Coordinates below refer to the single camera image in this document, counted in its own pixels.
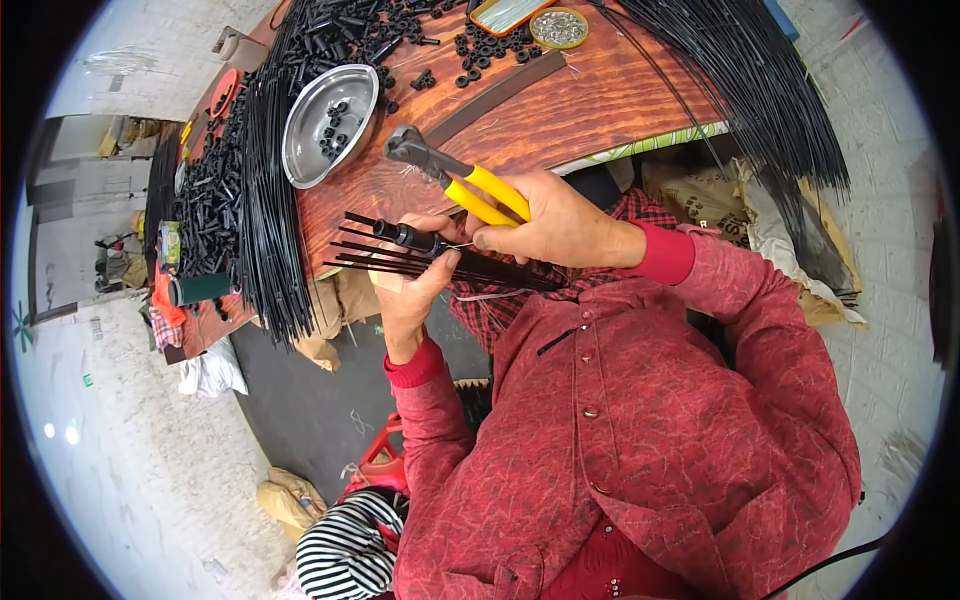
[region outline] wood grain tabletop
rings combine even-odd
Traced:
[[[533,84],[469,125],[441,149],[462,160],[479,164],[497,175],[547,169],[583,156],[639,139],[672,132],[691,125],[680,104],[654,68],[613,26],[585,0],[560,0],[582,13],[589,23],[587,40],[565,51],[565,67]],[[275,22],[286,10],[279,6]],[[250,32],[265,44],[273,42],[269,28],[274,10]],[[337,230],[349,210],[395,221],[406,212],[440,213],[453,207],[441,187],[417,172],[401,174],[404,165],[383,157],[383,144],[397,125],[411,124],[422,132],[457,110],[491,84],[519,68],[512,59],[492,60],[482,78],[465,89],[454,85],[463,74],[463,59],[456,54],[453,37],[464,29],[461,12],[440,19],[421,20],[423,33],[438,38],[439,46],[415,46],[404,42],[386,60],[396,87],[388,92],[400,110],[391,115],[381,110],[376,130],[363,154],[346,170],[308,190],[298,190],[300,223],[305,242],[307,276],[320,276],[323,265],[337,253],[329,246],[345,234]],[[679,90],[701,123],[720,120],[695,81],[670,58],[667,51],[640,28],[628,24],[657,65]],[[430,68],[435,87],[417,92],[409,82]],[[212,87],[199,108],[209,104]],[[249,318],[239,297],[225,299],[225,308],[237,319],[221,322],[210,302],[202,302],[202,315],[184,325],[184,350],[196,356],[217,339]]]

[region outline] red plastic chair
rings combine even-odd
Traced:
[[[382,486],[410,495],[407,476],[403,469],[403,451],[397,454],[387,439],[390,434],[397,431],[403,431],[403,421],[400,415],[391,413],[387,417],[387,424],[383,426],[380,433],[376,434],[367,451],[360,457],[360,462],[357,463],[358,470],[350,475],[350,483],[344,495],[362,490],[367,486]],[[380,455],[381,451],[387,452],[390,462],[375,465],[373,460]]]

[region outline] plaid shirt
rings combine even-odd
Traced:
[[[170,323],[152,306],[150,310],[150,327],[154,331],[154,342],[156,342],[156,351],[163,352],[168,346],[180,348],[183,346],[183,329],[180,326],[173,327]]]
[[[657,200],[650,198],[638,189],[629,189],[623,194],[619,204],[607,211],[607,214],[620,221],[640,220],[665,229],[676,229],[679,221]],[[462,211],[455,219],[458,229],[463,232],[467,213]],[[497,260],[511,262],[512,256],[497,252],[481,252]],[[495,285],[473,285],[463,281],[452,281],[448,289],[453,293],[450,299],[450,312],[464,324],[464,327],[476,337],[480,348],[487,354],[493,353],[493,345],[500,334],[507,330],[510,323],[531,294],[540,294],[548,300],[576,301],[581,292],[603,283],[621,278],[616,269],[589,268],[571,269],[548,263],[536,262],[533,270],[542,275],[558,274],[564,277],[566,287],[555,292],[523,291],[505,298],[488,300],[458,300],[473,296],[502,295],[504,290]]]

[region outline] red sleeve cuff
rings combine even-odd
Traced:
[[[395,388],[416,388],[433,381],[444,369],[444,354],[440,347],[426,335],[417,348],[417,353],[406,365],[397,366],[383,355],[383,371]]]
[[[693,270],[693,240],[679,231],[659,228],[642,221],[630,221],[647,235],[647,252],[633,269],[623,269],[626,276],[643,276],[663,285],[677,285]]]

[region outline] pliers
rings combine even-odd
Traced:
[[[520,194],[496,175],[481,166],[469,166],[453,156],[431,148],[413,125],[400,125],[387,138],[383,155],[390,160],[412,164],[437,180],[447,197],[488,225],[520,227],[514,219],[485,203],[466,189],[447,171],[464,178],[509,207],[525,222],[530,221],[530,205]]]

